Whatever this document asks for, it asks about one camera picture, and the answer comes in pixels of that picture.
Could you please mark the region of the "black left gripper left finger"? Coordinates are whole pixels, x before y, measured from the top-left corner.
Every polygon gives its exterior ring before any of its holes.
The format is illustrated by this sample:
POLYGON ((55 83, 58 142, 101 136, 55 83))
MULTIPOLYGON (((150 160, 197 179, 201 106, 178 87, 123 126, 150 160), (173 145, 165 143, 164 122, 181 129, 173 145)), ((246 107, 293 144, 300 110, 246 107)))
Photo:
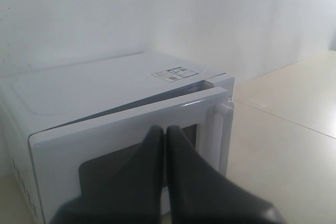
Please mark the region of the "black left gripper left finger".
POLYGON ((160 223, 163 169, 164 131, 154 125, 115 174, 63 204, 51 223, 160 223))

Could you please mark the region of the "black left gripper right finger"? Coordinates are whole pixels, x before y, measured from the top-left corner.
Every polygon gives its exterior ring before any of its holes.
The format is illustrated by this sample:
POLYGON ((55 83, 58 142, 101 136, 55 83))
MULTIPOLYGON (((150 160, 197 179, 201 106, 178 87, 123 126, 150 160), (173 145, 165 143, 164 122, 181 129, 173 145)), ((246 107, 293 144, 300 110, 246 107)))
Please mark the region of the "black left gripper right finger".
POLYGON ((285 223, 276 207, 212 168, 178 126, 166 131, 172 223, 285 223))

